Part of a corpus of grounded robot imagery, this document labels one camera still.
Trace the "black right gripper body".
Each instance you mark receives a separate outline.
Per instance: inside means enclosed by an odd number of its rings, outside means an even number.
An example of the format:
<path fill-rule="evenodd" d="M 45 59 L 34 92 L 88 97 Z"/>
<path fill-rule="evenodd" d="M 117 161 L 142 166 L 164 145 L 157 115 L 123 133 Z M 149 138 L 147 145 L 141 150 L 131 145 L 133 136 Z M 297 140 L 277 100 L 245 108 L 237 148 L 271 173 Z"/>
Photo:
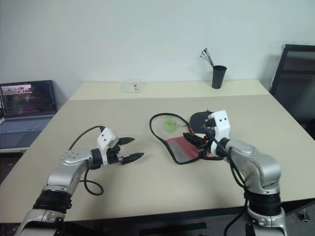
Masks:
<path fill-rule="evenodd" d="M 208 141 L 210 142 L 210 150 L 216 150 L 217 148 L 217 140 L 216 140 L 216 132 L 215 132 L 216 122 L 215 119 L 209 116 L 204 120 L 202 124 L 202 128 L 206 134 Z"/>

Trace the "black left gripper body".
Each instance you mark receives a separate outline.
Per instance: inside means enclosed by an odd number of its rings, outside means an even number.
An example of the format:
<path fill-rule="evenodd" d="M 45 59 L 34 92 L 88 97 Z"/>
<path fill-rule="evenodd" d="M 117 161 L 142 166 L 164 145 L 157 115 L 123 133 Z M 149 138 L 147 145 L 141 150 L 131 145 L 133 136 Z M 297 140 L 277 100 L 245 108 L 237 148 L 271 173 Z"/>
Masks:
<path fill-rule="evenodd" d="M 123 157 L 120 154 L 121 140 L 118 140 L 114 145 L 107 149 L 107 164 L 114 164 L 121 162 Z"/>

